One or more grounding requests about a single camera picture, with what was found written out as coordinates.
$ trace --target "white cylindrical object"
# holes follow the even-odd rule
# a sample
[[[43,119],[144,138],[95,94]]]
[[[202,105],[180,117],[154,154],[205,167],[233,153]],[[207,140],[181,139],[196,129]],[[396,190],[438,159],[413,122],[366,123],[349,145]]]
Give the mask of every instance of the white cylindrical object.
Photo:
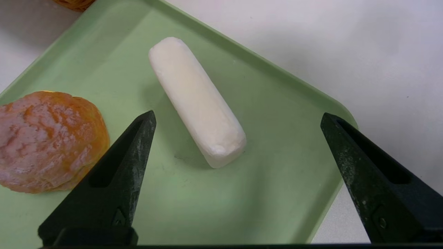
[[[165,38],[151,48],[149,61],[209,165],[220,168],[236,159],[245,132],[188,46]]]

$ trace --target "bread roll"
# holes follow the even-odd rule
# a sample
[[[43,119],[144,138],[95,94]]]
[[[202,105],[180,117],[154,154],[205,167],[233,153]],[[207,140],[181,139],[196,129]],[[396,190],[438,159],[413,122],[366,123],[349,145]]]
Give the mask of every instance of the bread roll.
[[[68,190],[109,148],[97,107],[41,91],[0,107],[0,184],[17,192]]]

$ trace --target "green tray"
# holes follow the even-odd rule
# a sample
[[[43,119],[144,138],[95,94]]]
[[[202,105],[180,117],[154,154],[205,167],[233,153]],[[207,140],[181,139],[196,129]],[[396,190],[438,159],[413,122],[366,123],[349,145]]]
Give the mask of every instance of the green tray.
[[[246,133],[246,152],[222,169],[206,163],[151,69],[149,49],[168,36],[194,52]],[[154,110],[133,222],[139,244],[309,242],[342,184],[321,117],[330,112],[356,125],[337,101],[160,0],[97,1],[0,104],[38,90],[93,102],[111,142]],[[0,247],[40,246],[37,228],[66,194],[0,187]]]

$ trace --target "screw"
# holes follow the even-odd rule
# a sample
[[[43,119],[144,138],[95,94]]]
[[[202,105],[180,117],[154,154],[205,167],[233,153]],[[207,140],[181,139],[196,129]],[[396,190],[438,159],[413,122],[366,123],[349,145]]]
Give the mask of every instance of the screw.
[[[383,229],[386,229],[386,227],[388,226],[388,224],[386,223],[386,220],[384,218],[380,218],[380,220],[378,222],[380,223],[380,227]]]

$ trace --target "white background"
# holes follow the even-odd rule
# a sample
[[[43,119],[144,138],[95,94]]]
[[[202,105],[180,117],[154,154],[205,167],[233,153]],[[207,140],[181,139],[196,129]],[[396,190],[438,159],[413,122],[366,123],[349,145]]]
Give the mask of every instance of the white background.
[[[443,194],[443,1],[168,1],[340,101]],[[50,0],[0,0],[0,90],[78,16]],[[314,241],[368,241],[346,189]]]

